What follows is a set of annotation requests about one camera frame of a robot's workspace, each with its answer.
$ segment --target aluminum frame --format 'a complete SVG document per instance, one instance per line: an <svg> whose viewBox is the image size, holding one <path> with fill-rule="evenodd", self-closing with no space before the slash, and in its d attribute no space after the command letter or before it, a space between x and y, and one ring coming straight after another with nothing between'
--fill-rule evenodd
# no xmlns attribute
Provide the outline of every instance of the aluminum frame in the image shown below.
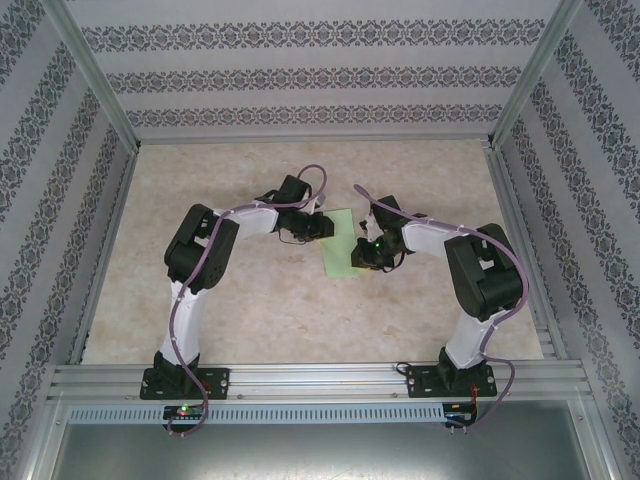
<svg viewBox="0 0 640 480"><path fill-rule="evenodd" d="M73 55L85 80L98 98L100 105L107 113L109 120L116 132L118 132L120 140L126 146L127 153L137 153L140 140L133 129L133 125L111 88L107 76L93 55L82 30L80 30L73 15L71 15L66 2L64 0L43 0L42 7Z"/></svg>
<svg viewBox="0 0 640 480"><path fill-rule="evenodd" d="M554 356L559 359L569 358L553 309L547 297L540 267L535 261L536 256L533 252L524 217L518 208L518 199L513 185L508 180L509 177L502 154L499 150L494 151L491 147L485 147L484 153L489 174L498 197L498 204L509 234L509 240L529 276L529 305L531 306L534 321L538 326L547 328L546 333L549 334Z"/></svg>
<svg viewBox="0 0 640 480"><path fill-rule="evenodd" d="M553 56L553 52L581 5L581 0L560 0L558 3L555 12L549 19L547 28L542 33L540 41L518 79L513 93L509 96L502 113L500 113L492 133L493 146L502 145L509 135L509 131L529 98L533 87L538 82L542 71Z"/></svg>
<svg viewBox="0 0 640 480"><path fill-rule="evenodd" d="M76 336L76 342L72 345L71 355L69 356L69 363L79 364L82 361L82 355L86 347L87 338L89 337L89 331L93 325L93 319L98 308L98 300L100 298L100 292L104 285L105 278L107 277L107 267L111 260L111 254L113 253L113 247L116 243L118 229L120 228L120 222L122 221L122 214L124 213L124 207L129 196L129 190L131 189L131 182L133 181L133 172L135 171L138 163L138 152L131 153L132 158L129 160L127 166L127 172L125 173L122 189L118 198L116 199L115 215L113 221L109 226L109 232L105 240L105 247L99 260L98 269L96 271L96 281L93 283L91 292L89 293L89 299L87 302L87 308L84 311L84 317L80 321L78 332Z"/></svg>
<svg viewBox="0 0 640 480"><path fill-rule="evenodd" d="M613 452L580 360L515 361L516 380L505 401L566 401L593 479L619 479ZM416 363L434 365L433 362ZM492 365L499 390L508 367ZM227 400L212 405L429 404L469 397L410 399L395 363L224 365L231 370ZM58 366L52 377L25 469L18 478L50 479L75 405L176 405L139 397L142 365ZM487 403L493 399L481 398Z"/></svg>

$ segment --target metal extrusion bar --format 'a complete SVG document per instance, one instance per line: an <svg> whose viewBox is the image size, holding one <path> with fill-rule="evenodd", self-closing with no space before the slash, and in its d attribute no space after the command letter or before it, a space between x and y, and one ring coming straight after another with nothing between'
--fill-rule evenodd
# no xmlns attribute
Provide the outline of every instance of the metal extrusion bar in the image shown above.
<svg viewBox="0 0 640 480"><path fill-rule="evenodd" d="M518 200L513 191L513 185L511 185L506 174L502 154L499 150L494 152L491 149L485 149L485 156L509 238L516 254L523 261L529 274L529 304L533 309L534 319L548 328L552 349L551 351L546 350L548 344L541 342L543 353L545 356L556 356L559 359L568 358L553 309L544 288L544 281L536 262L536 256L529 240L522 212L518 209Z"/></svg>
<svg viewBox="0 0 640 480"><path fill-rule="evenodd" d="M575 400L592 397L579 360L515 361L516 380L507 401ZM231 369L227 400L214 404L327 404L425 402L409 399L405 378L395 363L226 365ZM509 368L492 365L501 391ZM59 366L47 402L69 405L149 404L139 398L144 366ZM465 402L468 397L431 398L432 403ZM479 401L493 401L480 398ZM179 400L157 404L180 404Z"/></svg>
<svg viewBox="0 0 640 480"><path fill-rule="evenodd" d="M611 444L593 399L567 402L573 426L592 479L621 480Z"/></svg>
<svg viewBox="0 0 640 480"><path fill-rule="evenodd" d="M127 172L125 173L122 189L116 199L116 210L111 222L111 226L109 227L108 235L105 240L105 247L103 249L103 253L100 257L98 270L96 271L96 280L91 288L90 296L87 302L87 309L85 310L84 317L80 322L80 327L78 329L78 333L76 336L76 342L73 345L73 350L71 351L71 356L69 359L69 363L79 364L82 361L82 354L84 353L84 348L87 342L87 338L89 335L89 331L91 330L91 325L93 323L93 318L96 314L96 309L98 308L98 298L100 297L100 292L102 291L102 285L104 284L104 280L107 276L107 266L109 265L109 260L111 259L111 253L113 252L113 247L116 243L116 233L118 232L118 228L120 227L120 221L122 220L122 214L124 213L124 205L126 203L127 197L129 195L129 188L131 187L131 181L133 180L133 172L136 168L136 163L138 161L138 154L132 153L133 158L129 160L129 165L127 165Z"/></svg>
<svg viewBox="0 0 640 480"><path fill-rule="evenodd" d="M500 147L509 135L509 130L511 130L518 118L533 87L538 82L545 66L553 56L553 52L581 5L582 2L580 0L561 0L558 2L556 11L549 19L547 28L542 33L542 37L529 58L527 66L524 68L518 83L500 113L493 131L493 147Z"/></svg>
<svg viewBox="0 0 640 480"><path fill-rule="evenodd" d="M142 145L181 145L191 143L291 143L291 142L398 142L415 140L469 140L487 138L486 133L376 133L376 134L338 134L338 135L262 135L262 136L230 136L217 135L210 137L146 137Z"/></svg>
<svg viewBox="0 0 640 480"><path fill-rule="evenodd" d="M137 153L138 137L133 125L120 105L118 97L100 68L66 2L64 0L43 0L42 6L73 55L85 80L96 94L100 106L107 113L109 120L118 132L120 141L125 144L127 153Z"/></svg>

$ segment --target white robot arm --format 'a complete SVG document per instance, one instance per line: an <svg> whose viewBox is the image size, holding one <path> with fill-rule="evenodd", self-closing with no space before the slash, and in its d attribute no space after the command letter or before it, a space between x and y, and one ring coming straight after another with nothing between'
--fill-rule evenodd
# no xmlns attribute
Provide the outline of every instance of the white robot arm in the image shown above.
<svg viewBox="0 0 640 480"><path fill-rule="evenodd" d="M288 175L279 190L272 190L253 202L255 209L245 208L227 215L220 221L202 269L189 287L184 289L185 282L206 250L216 222L224 212L200 204L191 207L169 244L164 261L169 267L172 306L176 305L178 296L184 290L173 317L173 340L192 372L197 370L200 357L198 336L207 296L224 275L237 240L283 229L291 232L300 242L333 236L333 222L321 212L315 212L316 205L324 200L323 195L303 207L289 207L290 204L304 202L310 196L311 186L308 183ZM274 207L258 208L264 204L273 204ZM171 390L172 394L177 391L186 395L192 391L193 382L186 375L171 340L168 328L162 346L154 357L153 372L148 372L148 375L154 385L160 385L156 393Z"/></svg>
<svg viewBox="0 0 640 480"><path fill-rule="evenodd" d="M400 211L393 196L378 202ZM354 267L388 273L399 266L395 264L398 254L404 259L416 252L448 261L462 313L453 337L440 352L438 376L449 392L469 391L468 384L475 380L468 379L488 371L483 351L488 330L497 318L515 308L522 296L522 279L516 267L494 245L476 236L410 221L379 205L372 204L361 226L368 238L358 239L351 254ZM511 250L500 226L489 224L478 231Z"/></svg>
<svg viewBox="0 0 640 480"><path fill-rule="evenodd" d="M213 210L214 215L220 215L221 210ZM275 209L256 208L255 210L243 210L232 213L227 220L237 224L237 233L235 241L243 240L253 235L271 233L275 230L278 212ZM171 304L173 305L178 298L178 294L182 288L182 282L175 280L171 282ZM174 331L176 335L176 343L187 364L192 363L200 354L198 347L198 336L200 333L200 324L204 316L204 308L209 296L210 288L203 288L197 293L193 293L190 289L185 292L184 298L178 306L176 318L174 321ZM178 365L180 362L176 357L175 351L171 345L169 331L165 336L160 353L163 358Z"/></svg>

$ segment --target patterned wallpaper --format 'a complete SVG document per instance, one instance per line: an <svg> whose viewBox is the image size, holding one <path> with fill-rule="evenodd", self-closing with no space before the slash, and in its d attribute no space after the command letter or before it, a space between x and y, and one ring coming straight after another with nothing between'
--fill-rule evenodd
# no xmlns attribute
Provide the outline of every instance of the patterned wallpaper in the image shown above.
<svg viewBox="0 0 640 480"><path fill-rule="evenodd" d="M69 359L130 158L42 6L0 8L0 479L9 479L45 370Z"/></svg>
<svg viewBox="0 0 640 480"><path fill-rule="evenodd" d="M502 148L569 353L640 477L640 2L586 1Z"/></svg>
<svg viewBox="0 0 640 480"><path fill-rule="evenodd" d="M68 6L143 140L488 134L558 0Z"/></svg>

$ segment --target marble-patterned surface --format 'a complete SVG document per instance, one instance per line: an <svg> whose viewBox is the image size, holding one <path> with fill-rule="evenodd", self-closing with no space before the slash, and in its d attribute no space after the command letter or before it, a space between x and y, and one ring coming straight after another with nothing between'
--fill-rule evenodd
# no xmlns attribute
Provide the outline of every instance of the marble-patterned surface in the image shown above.
<svg viewBox="0 0 640 480"><path fill-rule="evenodd" d="M144 146L84 363L152 361L170 307L163 254L192 204L244 204L308 163L329 172L324 209L351 208L356 223L368 204L353 183L443 221L502 223L478 141ZM320 174L305 179L318 185ZM444 260L414 255L387 275L329 279L317 243L286 245L263 235L236 244L211 291L201 362L435 360L459 312ZM542 358L528 309L501 326L489 353Z"/></svg>

